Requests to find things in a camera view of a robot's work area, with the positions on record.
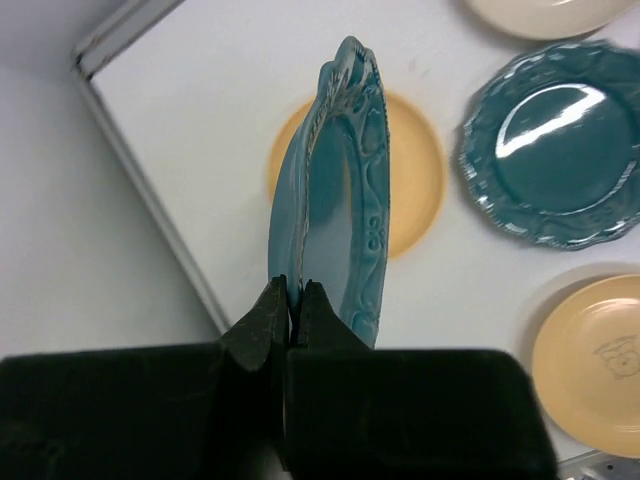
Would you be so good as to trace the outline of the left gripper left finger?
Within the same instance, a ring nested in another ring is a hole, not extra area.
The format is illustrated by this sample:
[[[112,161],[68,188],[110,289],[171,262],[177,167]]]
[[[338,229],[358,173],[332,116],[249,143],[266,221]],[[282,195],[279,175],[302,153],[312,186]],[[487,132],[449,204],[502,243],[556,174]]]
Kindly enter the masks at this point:
[[[213,342],[11,356],[5,479],[213,479],[282,434],[286,284],[270,280]]]

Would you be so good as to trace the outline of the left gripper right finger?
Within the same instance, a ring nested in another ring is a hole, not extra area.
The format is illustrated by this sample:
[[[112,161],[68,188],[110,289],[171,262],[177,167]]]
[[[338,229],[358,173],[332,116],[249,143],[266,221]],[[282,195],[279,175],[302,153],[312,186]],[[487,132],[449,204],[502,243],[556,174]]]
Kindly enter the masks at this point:
[[[373,350],[303,294],[285,363],[284,445],[296,479],[554,479],[531,380],[485,349]]]

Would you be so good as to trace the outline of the teal scalloped plate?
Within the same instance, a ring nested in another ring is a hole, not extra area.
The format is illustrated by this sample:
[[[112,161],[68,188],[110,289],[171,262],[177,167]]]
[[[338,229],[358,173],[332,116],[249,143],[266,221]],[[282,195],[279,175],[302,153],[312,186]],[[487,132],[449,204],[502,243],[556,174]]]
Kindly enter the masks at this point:
[[[519,55],[476,95],[459,167],[503,232],[575,251],[639,222],[639,53],[605,40]]]
[[[339,319],[376,343],[389,252],[390,132],[375,55],[353,36],[320,70],[289,142],[271,209],[268,273],[286,278],[292,317],[307,282]]]

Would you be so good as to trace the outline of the yellow plate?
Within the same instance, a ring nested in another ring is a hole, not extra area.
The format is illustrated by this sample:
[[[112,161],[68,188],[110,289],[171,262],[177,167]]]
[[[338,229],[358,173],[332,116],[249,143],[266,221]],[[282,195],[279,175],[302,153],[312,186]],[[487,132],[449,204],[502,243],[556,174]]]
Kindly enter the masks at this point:
[[[532,376],[551,420],[610,455],[639,457],[639,276],[592,283],[542,324]]]
[[[435,129],[421,111],[408,100],[396,93],[387,93],[387,112],[391,133],[390,182],[391,212],[389,257],[398,258],[416,245],[436,220],[447,188],[447,168],[445,152]],[[269,157],[268,191],[273,201],[281,165],[289,142],[293,138],[299,120],[308,113],[311,102],[296,112],[282,128],[274,141]],[[330,153],[321,150],[320,142],[331,140],[332,133],[349,133],[340,118],[325,121],[321,136],[316,142],[317,154]],[[319,180],[320,186],[329,186],[331,177],[337,176],[338,184],[332,186],[332,193],[320,194],[326,200],[324,206],[310,205],[310,232],[317,232],[330,220],[337,207],[346,201],[350,207],[348,190],[345,190],[345,175],[348,180],[348,165],[330,161],[323,172],[322,165],[314,161],[314,170],[329,174],[329,179],[317,178],[313,173],[310,190]]]

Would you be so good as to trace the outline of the cream plate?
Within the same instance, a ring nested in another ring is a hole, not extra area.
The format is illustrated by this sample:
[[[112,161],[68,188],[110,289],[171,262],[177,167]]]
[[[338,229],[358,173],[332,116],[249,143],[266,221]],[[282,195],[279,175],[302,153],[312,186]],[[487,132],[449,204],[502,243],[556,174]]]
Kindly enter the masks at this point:
[[[626,13],[637,1],[470,0],[466,6],[504,33],[531,40],[556,40],[597,30]]]

